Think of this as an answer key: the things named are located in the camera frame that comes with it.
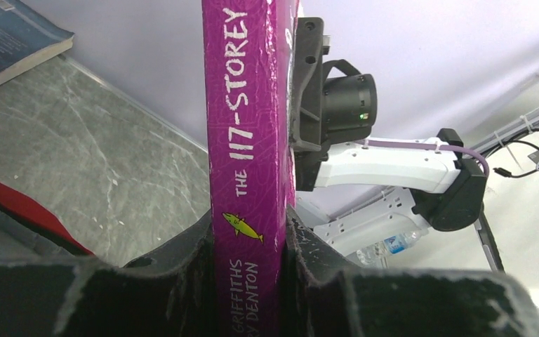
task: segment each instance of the book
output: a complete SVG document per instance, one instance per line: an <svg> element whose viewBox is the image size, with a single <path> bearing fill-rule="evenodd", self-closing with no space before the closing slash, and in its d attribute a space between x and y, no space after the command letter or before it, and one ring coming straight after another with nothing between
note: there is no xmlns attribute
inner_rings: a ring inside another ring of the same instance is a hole
<svg viewBox="0 0 539 337"><path fill-rule="evenodd" d="M18 0L0 0L0 85L72 47L60 29Z"/></svg>
<svg viewBox="0 0 539 337"><path fill-rule="evenodd" d="M298 0L202 0L221 336L280 336Z"/></svg>

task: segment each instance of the blue book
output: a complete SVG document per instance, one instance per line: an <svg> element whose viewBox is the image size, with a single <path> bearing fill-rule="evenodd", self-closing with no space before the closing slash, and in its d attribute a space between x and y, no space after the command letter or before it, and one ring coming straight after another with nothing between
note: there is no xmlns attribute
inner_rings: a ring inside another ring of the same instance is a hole
<svg viewBox="0 0 539 337"><path fill-rule="evenodd" d="M71 48L60 29L18 0L0 0L0 85Z"/></svg>

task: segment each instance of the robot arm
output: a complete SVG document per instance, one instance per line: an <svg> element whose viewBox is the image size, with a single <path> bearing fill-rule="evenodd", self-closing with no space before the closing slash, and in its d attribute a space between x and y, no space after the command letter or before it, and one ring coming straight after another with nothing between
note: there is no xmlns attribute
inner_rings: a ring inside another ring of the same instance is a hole
<svg viewBox="0 0 539 337"><path fill-rule="evenodd" d="M438 138L396 142L447 144ZM460 174L453 152L388 149L356 143L334 145L321 163L315 187L344 184L402 186L443 193Z"/></svg>
<svg viewBox="0 0 539 337"><path fill-rule="evenodd" d="M406 142L444 145L448 144L446 138L459 139L449 129L439 136ZM313 228L344 256L400 233L428 227L459 230L478 219L486 176L473 159L449 151L356 143L332 146L328 154L320 164L316 187L352 183L391 186L362 209Z"/></svg>
<svg viewBox="0 0 539 337"><path fill-rule="evenodd" d="M451 151L358 145L377 119L374 78L346 60L323 61L329 52L320 18L296 30L289 145L295 152L297 191L342 184L393 185L390 197L314 231L343 255L414 228L459 230L482 208L486 176L475 160ZM312 24L313 29L305 26ZM337 69L344 76L329 78ZM429 144L462 147L451 129Z"/></svg>

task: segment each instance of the purple book spine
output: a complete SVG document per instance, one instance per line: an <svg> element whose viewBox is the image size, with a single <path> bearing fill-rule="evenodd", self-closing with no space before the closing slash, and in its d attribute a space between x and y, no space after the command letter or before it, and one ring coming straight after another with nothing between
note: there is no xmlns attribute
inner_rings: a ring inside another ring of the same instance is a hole
<svg viewBox="0 0 539 337"><path fill-rule="evenodd" d="M278 336L288 102L298 0L203 0L221 336Z"/></svg>

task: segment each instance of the cable tie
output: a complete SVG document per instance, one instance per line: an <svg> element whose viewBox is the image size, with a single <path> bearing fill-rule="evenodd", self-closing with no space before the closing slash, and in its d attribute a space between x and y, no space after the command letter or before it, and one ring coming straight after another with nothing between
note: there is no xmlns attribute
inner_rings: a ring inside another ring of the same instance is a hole
<svg viewBox="0 0 539 337"><path fill-rule="evenodd" d="M528 133L532 133L532 124L530 124L530 121L528 120L528 118L525 116L525 115L521 115L519 117L522 121L524 121L525 125L526 125L526 128L528 129Z"/></svg>
<svg viewBox="0 0 539 337"><path fill-rule="evenodd" d="M505 144L503 144L503 140L501 139L501 137L499 137L499 134L497 133L497 131L493 132L493 134L495 135L495 138L497 138L499 145L501 145L501 147L505 147Z"/></svg>
<svg viewBox="0 0 539 337"><path fill-rule="evenodd" d="M441 140L437 138L435 140L435 153L440 154L441 153Z"/></svg>

